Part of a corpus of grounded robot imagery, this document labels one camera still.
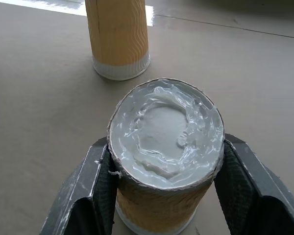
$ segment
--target rippled paper cup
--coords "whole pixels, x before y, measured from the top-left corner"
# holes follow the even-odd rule
[[[139,235],[180,233],[221,168],[223,140],[217,108],[196,87],[155,79],[131,90],[108,126],[123,222]]]
[[[150,63],[145,0],[85,0],[97,73],[127,80]]]

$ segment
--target paper cup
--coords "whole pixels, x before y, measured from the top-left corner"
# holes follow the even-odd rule
[[[148,96],[149,92],[154,94],[152,98]],[[166,105],[165,101],[168,101],[171,97],[170,95],[174,92],[183,92],[180,97],[176,97],[176,100],[181,100],[183,97],[187,99],[189,97],[191,99],[194,98],[193,103],[190,102],[189,104],[194,105],[194,110],[201,110],[198,115],[203,116],[202,120],[206,119],[205,125],[202,126],[202,130],[207,130],[207,132],[202,131],[202,133],[205,133],[204,137],[206,139],[203,139],[202,142],[202,144],[205,143],[205,145],[203,145],[205,147],[200,150],[196,147],[196,144],[201,144],[198,142],[198,136],[192,136],[193,131],[190,130],[191,127],[197,128],[197,126],[191,126],[192,124],[189,119],[187,119],[188,122],[186,122],[186,126],[181,124],[182,128],[186,128],[182,137],[186,137],[186,139],[190,141],[189,144],[183,145],[183,156],[189,156],[190,159],[194,158],[193,160],[196,161],[189,161],[189,164],[185,164],[181,167],[181,164],[184,162],[181,159],[177,160],[177,162],[179,162],[179,164],[177,164],[179,167],[178,169],[185,170],[176,171],[178,174],[174,173],[168,176],[158,170],[159,166],[155,167],[155,165],[151,163],[145,164],[144,158],[143,161],[140,162],[139,157],[134,158],[134,156],[137,153],[135,149],[136,144],[140,145],[138,151],[141,151],[142,147],[147,146],[145,141],[150,143],[150,139],[148,138],[152,138],[153,136],[153,134],[150,134],[149,130],[147,130],[147,123],[158,120],[159,116],[153,114],[152,119],[148,119],[150,113],[155,112],[155,110],[157,110],[157,112],[161,111],[160,109]],[[140,103],[138,100],[143,97],[146,97],[147,101],[151,100],[151,102],[155,101],[155,103],[146,105],[147,101],[145,100],[142,100]],[[133,133],[138,135],[139,141],[131,145],[131,142],[127,142],[127,138],[134,138],[133,134],[124,130],[129,123],[131,123],[131,125],[133,124],[134,121],[131,120],[131,118],[135,117],[136,113],[139,115],[144,112],[144,107],[148,107],[149,109],[143,113],[143,115],[133,120],[136,121],[138,118],[141,118],[145,126],[138,122],[134,124],[135,130]],[[158,114],[160,117],[165,117],[165,115],[170,114],[170,112],[170,110],[165,110],[165,112],[160,112]],[[194,111],[192,111],[192,109],[186,109],[186,112],[183,112],[183,110],[181,111],[182,114],[188,116],[187,118],[190,116],[189,112]],[[161,144],[166,144],[166,141],[170,140],[172,135],[174,140],[175,136],[172,133],[179,128],[178,125],[170,126],[171,123],[174,123],[174,120],[173,115],[170,114],[168,119],[164,120],[159,127],[151,129],[155,130],[151,141],[163,140]],[[170,132],[170,129],[166,129],[165,125],[169,125],[172,132]],[[167,138],[160,138],[162,134],[168,134]],[[109,149],[118,169],[116,173],[120,176],[116,209],[123,222],[138,235],[176,235],[180,233],[191,221],[199,201],[204,196],[221,168],[223,162],[223,140],[223,121],[218,110],[212,101],[196,87],[175,79],[155,79],[131,90],[118,104],[108,126]],[[187,149],[189,148],[196,148],[198,156],[196,154],[184,155],[188,153]],[[201,165],[200,159],[204,159],[203,162],[208,165]],[[148,154],[146,154],[146,161],[153,162],[154,157],[148,160]],[[174,161],[175,160],[172,159],[168,160],[168,167],[165,166],[164,169],[170,169],[169,165]]]
[[[145,0],[85,0],[93,66],[101,76],[127,80],[150,63]]]

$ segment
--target white cream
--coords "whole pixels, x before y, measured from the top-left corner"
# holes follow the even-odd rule
[[[178,188],[209,174],[218,163],[223,123],[208,98],[177,80],[134,89],[110,126],[111,148],[138,181]]]

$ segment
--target beige table surface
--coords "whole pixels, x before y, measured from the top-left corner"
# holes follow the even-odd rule
[[[247,141],[294,193],[294,8],[266,3],[260,13],[252,10],[259,1],[249,11],[226,3],[147,0],[156,14],[152,61],[125,82],[93,70],[86,17],[0,3],[0,235],[39,233],[118,101],[156,77],[204,89],[226,132]],[[214,187],[186,233],[195,226],[201,235],[229,234]],[[117,216],[113,234],[129,234]]]

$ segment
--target floor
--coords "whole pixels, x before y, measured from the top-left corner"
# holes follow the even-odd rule
[[[125,82],[96,74],[83,3],[65,4],[80,13],[0,2],[0,235],[39,233],[118,101],[155,77],[204,89],[294,193],[294,0],[146,0],[151,64]],[[192,226],[229,234],[213,187]]]

